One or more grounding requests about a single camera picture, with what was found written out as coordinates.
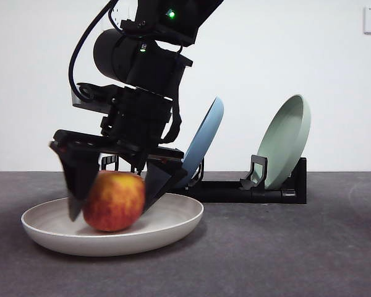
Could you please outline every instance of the gray tabletop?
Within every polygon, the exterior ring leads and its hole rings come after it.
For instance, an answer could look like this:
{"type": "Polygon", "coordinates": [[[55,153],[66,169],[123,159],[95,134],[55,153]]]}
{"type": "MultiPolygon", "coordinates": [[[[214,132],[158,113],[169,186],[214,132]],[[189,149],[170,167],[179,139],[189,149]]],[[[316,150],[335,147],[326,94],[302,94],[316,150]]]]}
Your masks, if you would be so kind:
{"type": "Polygon", "coordinates": [[[62,173],[0,173],[0,296],[371,297],[371,173],[308,179],[307,205],[205,204],[177,243],[86,258],[40,247],[20,222],[66,196],[62,173]]]}

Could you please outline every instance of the blue plate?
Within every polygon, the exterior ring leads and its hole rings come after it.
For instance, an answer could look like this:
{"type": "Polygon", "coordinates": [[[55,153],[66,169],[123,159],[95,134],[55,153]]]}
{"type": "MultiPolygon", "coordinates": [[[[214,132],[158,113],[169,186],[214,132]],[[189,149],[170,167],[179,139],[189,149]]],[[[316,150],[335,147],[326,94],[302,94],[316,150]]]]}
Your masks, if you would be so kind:
{"type": "Polygon", "coordinates": [[[186,187],[188,185],[198,169],[199,164],[201,164],[203,158],[208,152],[223,116],[224,104],[223,101],[217,97],[206,114],[205,119],[203,119],[190,147],[184,155],[182,167],[187,170],[188,175],[179,181],[175,185],[175,188],[186,187]]]}

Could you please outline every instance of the sage green plate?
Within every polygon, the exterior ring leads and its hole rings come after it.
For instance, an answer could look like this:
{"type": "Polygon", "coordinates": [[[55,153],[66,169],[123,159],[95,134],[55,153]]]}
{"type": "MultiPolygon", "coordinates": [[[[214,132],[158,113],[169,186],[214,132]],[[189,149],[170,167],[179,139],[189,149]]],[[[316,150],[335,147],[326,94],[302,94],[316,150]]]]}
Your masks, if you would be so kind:
{"type": "MultiPolygon", "coordinates": [[[[296,167],[307,143],[310,121],[309,105],[300,95],[291,97],[273,118],[257,153],[268,158],[265,189],[279,189],[296,167]]],[[[253,179],[261,174],[262,168],[256,166],[253,179]]]]}

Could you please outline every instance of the plate rim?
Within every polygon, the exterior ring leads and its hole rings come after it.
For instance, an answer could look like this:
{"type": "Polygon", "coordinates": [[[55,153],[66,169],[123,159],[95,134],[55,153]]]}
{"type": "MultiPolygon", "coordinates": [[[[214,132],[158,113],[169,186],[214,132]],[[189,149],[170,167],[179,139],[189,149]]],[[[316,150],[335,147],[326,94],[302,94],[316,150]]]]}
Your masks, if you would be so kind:
{"type": "Polygon", "coordinates": [[[173,193],[166,193],[166,194],[171,194],[171,195],[174,195],[174,196],[178,196],[178,197],[185,197],[187,199],[190,199],[190,200],[193,200],[194,202],[196,202],[200,207],[201,207],[201,210],[199,211],[199,213],[184,221],[184,222],[181,222],[181,223],[178,223],[178,224],[175,224],[175,225],[172,225],[172,226],[169,226],[169,227],[166,227],[166,228],[161,228],[161,229],[158,229],[158,230],[154,230],[154,231],[144,231],[144,232],[139,232],[139,233],[124,233],[124,234],[106,234],[106,235],[69,235],[69,234],[64,234],[64,233],[55,233],[55,232],[50,232],[50,231],[45,231],[45,230],[41,230],[41,229],[38,229],[36,227],[33,227],[31,226],[30,224],[28,224],[26,221],[25,221],[25,216],[27,215],[27,213],[31,212],[33,209],[36,209],[37,207],[41,207],[42,205],[45,205],[45,204],[50,204],[50,203],[53,203],[53,202],[59,202],[60,200],[65,200],[65,199],[68,199],[68,197],[63,197],[63,198],[59,198],[59,199],[54,199],[54,200],[51,200],[51,201],[47,201],[47,202],[44,202],[44,203],[41,203],[41,204],[38,204],[38,205],[35,205],[31,208],[29,208],[28,210],[26,210],[20,220],[23,224],[23,226],[26,228],[26,229],[29,229],[29,230],[32,230],[34,232],[37,232],[37,233],[42,233],[42,234],[45,234],[45,235],[51,235],[51,236],[57,236],[57,237],[64,237],[64,238],[87,238],[87,239],[98,239],[98,238],[122,238],[122,237],[132,237],[132,236],[141,236],[141,235],[146,235],[146,234],[153,234],[153,233],[158,233],[158,232],[162,232],[162,231],[166,231],[166,230],[170,230],[170,229],[175,229],[175,228],[178,228],[182,225],[186,225],[194,220],[197,220],[199,217],[202,216],[203,214],[203,211],[205,210],[203,204],[198,201],[197,199],[194,199],[194,198],[191,198],[191,197],[188,197],[188,196],[184,196],[184,195],[179,195],[179,194],[173,194],[173,193]]]}

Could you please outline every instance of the red apple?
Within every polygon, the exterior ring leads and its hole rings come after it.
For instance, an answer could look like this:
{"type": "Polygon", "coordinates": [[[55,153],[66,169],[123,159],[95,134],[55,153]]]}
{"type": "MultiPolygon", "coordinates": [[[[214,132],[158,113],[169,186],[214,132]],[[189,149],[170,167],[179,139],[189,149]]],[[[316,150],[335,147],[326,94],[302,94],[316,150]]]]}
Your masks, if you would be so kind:
{"type": "Polygon", "coordinates": [[[85,221],[101,231],[125,229],[141,216],[143,179],[133,173],[100,171],[82,209],[85,221]]]}

